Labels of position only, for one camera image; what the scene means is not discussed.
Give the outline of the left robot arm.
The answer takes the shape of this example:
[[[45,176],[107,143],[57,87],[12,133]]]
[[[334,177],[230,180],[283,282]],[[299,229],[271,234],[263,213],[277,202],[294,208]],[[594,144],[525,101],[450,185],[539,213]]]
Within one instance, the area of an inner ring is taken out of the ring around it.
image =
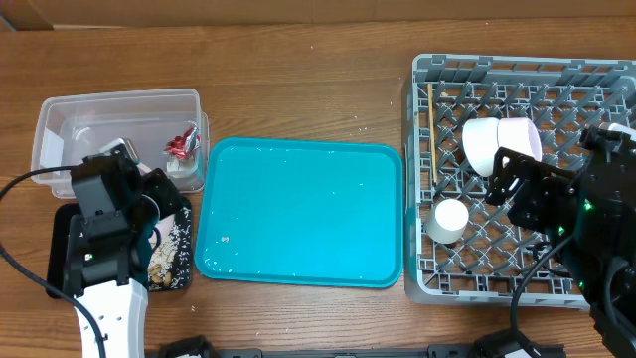
[[[93,155],[67,167],[79,212],[70,219],[60,287],[2,258],[71,304],[85,357],[144,356],[149,240],[157,223],[179,212],[183,197],[163,170],[142,173],[123,154]]]

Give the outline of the plate with peanuts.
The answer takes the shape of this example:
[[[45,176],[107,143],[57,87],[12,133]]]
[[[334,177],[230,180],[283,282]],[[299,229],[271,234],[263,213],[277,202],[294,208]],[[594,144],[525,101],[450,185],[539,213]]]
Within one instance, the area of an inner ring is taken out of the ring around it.
[[[176,215],[170,215],[161,219],[153,228],[150,242],[154,249],[168,250],[175,248],[175,240],[172,236],[172,229],[175,224]]]

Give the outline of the red snack wrapper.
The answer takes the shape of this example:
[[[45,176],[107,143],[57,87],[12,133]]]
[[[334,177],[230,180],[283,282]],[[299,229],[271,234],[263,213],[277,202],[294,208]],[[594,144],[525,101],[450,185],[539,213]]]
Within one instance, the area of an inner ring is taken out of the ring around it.
[[[164,152],[180,161],[189,160],[200,148],[201,136],[196,126],[191,126],[182,135],[170,140]]]

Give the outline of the white bowl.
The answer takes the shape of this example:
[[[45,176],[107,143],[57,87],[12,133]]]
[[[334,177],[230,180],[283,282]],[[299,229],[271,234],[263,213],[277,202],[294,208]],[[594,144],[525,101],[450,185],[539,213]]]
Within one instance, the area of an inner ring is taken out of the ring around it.
[[[494,157],[499,149],[499,119],[495,117],[467,120],[462,129],[462,146],[466,159],[477,174],[493,173]]]
[[[542,160],[539,132],[534,123],[526,117],[500,119],[497,139],[500,147],[531,156],[537,161]]]

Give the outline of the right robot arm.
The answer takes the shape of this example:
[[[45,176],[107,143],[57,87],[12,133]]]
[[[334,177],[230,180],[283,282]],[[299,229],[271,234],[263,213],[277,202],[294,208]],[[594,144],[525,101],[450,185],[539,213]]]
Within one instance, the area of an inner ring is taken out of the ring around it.
[[[635,354],[635,132],[620,124],[586,128],[582,168],[566,171],[502,147],[494,156],[486,201],[513,202],[510,222],[545,234],[549,260],[563,264],[590,306],[603,345],[616,357]]]

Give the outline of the white cup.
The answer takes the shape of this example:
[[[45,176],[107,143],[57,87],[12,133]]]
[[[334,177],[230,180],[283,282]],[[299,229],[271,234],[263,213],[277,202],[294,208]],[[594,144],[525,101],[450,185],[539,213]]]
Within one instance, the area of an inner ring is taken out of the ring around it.
[[[444,199],[428,213],[426,234],[440,244],[453,244],[463,235],[468,223],[467,207],[456,199]]]

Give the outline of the white tissue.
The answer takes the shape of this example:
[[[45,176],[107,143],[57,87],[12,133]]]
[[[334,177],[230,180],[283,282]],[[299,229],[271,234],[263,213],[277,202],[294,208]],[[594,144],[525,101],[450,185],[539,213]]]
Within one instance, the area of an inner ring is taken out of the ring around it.
[[[191,172],[196,168],[197,159],[195,156],[191,156],[186,159],[179,159],[175,156],[170,156],[167,164],[166,171],[171,175],[184,175],[186,172]]]

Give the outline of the wooden chopstick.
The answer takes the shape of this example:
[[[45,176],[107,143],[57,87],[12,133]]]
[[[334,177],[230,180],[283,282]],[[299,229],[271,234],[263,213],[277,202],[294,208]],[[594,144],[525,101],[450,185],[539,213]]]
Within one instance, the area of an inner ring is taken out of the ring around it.
[[[432,176],[432,183],[434,185],[438,182],[437,167],[436,167],[436,137],[435,137],[435,124],[434,124],[434,103],[433,103],[433,85],[428,83],[427,87],[427,104],[428,104],[428,127],[429,127],[429,145],[430,145],[430,169]]]

